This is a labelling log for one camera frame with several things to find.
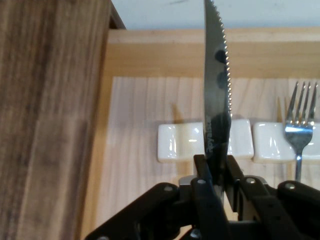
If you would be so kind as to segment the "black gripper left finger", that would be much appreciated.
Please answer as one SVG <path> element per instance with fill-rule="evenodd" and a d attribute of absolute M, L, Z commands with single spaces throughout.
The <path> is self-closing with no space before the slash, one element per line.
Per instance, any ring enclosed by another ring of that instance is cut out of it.
<path fill-rule="evenodd" d="M 189 184 L 162 182 L 86 236 L 87 240 L 172 240 L 191 225 L 202 240 L 229 240 L 231 229 L 214 190 L 222 183 L 226 156 L 195 155 Z"/>

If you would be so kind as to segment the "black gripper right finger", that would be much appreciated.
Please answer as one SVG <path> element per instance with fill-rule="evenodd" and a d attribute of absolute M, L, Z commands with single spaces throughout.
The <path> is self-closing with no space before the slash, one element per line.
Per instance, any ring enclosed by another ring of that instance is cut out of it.
<path fill-rule="evenodd" d="M 258 223 L 270 240 L 318 240 L 320 192 L 287 180 L 277 188 L 263 178 L 244 175 L 235 158 L 227 157 L 224 174 L 226 196 L 239 221 Z"/>

